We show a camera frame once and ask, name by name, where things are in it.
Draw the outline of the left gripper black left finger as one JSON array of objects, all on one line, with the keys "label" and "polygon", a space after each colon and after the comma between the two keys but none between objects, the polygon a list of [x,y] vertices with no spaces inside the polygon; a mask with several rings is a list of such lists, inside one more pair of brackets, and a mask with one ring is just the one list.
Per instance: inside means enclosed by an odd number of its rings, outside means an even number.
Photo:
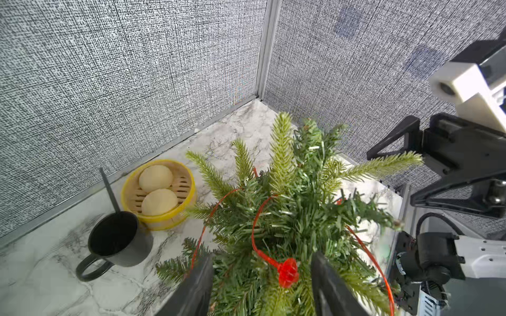
[{"label": "left gripper black left finger", "polygon": [[207,315],[213,287],[213,254],[203,257],[156,315]]}]

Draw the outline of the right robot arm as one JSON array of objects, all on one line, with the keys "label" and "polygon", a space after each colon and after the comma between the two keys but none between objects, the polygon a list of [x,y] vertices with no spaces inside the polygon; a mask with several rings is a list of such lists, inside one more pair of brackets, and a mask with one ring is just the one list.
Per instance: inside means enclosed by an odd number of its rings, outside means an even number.
[{"label": "right robot arm", "polygon": [[[410,203],[427,209],[499,218],[505,214],[505,134],[439,113],[427,129],[414,116],[404,118],[367,153],[387,158],[385,148],[403,138],[402,152],[420,154],[440,179],[414,193]],[[401,232],[390,265],[393,301],[411,315],[439,315],[447,306],[444,285],[451,279],[505,277],[505,242],[467,236],[455,224],[448,233]]]}]

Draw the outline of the small green christmas tree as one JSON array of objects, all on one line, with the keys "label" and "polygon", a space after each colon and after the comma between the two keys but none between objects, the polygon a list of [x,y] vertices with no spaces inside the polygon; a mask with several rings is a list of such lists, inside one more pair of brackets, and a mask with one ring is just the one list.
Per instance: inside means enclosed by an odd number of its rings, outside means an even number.
[{"label": "small green christmas tree", "polygon": [[399,223],[374,197],[345,195],[343,183],[374,180],[420,165],[408,151],[352,166],[337,156],[344,127],[321,130],[308,119],[294,129],[280,113],[271,129],[271,161],[256,172],[241,139],[233,141],[236,184],[224,180],[205,156],[187,153],[216,198],[187,213],[214,235],[213,288],[209,315],[313,315],[310,262],[329,260],[352,295],[378,315],[394,315],[392,290],[376,281],[377,269],[361,258],[358,226]]}]

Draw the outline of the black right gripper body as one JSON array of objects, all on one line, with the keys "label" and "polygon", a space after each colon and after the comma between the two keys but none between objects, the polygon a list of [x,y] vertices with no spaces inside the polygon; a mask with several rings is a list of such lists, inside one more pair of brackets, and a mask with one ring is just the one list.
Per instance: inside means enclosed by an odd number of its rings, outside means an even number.
[{"label": "black right gripper body", "polygon": [[505,133],[439,113],[423,132],[422,154],[441,178],[413,194],[411,205],[505,216]]}]

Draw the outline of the red string lights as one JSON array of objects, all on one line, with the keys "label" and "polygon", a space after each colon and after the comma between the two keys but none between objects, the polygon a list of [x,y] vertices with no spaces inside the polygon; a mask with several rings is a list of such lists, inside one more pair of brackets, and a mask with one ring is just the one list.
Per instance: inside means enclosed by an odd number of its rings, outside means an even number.
[{"label": "red string lights", "polygon": [[363,201],[359,193],[336,196],[343,181],[375,179],[390,171],[391,163],[380,159],[345,168],[330,159],[317,167],[308,163],[273,166],[262,174],[247,163],[237,167],[236,188],[212,164],[203,159],[196,164],[217,197],[213,209],[202,215],[217,240],[227,246],[221,258],[231,262],[223,277],[230,277],[232,270],[243,274],[239,257],[254,254],[276,271],[278,287],[294,289],[295,297],[307,303],[309,260],[322,251],[353,293],[378,313],[395,313],[390,286],[380,289],[367,283],[379,266],[375,259],[366,263],[360,258],[358,251],[365,244],[355,231],[361,221],[394,228],[393,217],[374,200]]}]

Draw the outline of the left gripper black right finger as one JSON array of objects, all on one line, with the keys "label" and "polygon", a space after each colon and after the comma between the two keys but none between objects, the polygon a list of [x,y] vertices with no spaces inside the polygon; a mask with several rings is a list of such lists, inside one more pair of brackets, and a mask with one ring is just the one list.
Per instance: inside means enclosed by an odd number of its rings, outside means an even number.
[{"label": "left gripper black right finger", "polygon": [[368,315],[321,252],[312,255],[311,280],[317,316]]}]

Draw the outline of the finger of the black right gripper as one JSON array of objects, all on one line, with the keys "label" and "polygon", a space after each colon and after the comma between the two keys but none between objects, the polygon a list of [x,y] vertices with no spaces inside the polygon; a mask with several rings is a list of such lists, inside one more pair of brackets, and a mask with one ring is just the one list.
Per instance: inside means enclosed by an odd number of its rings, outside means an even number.
[{"label": "finger of the black right gripper", "polygon": [[[371,150],[367,151],[366,159],[387,158],[408,152],[422,154],[422,136],[420,119],[409,115],[405,117],[384,139],[378,142]],[[399,150],[382,153],[382,150],[403,138],[403,145]]]}]

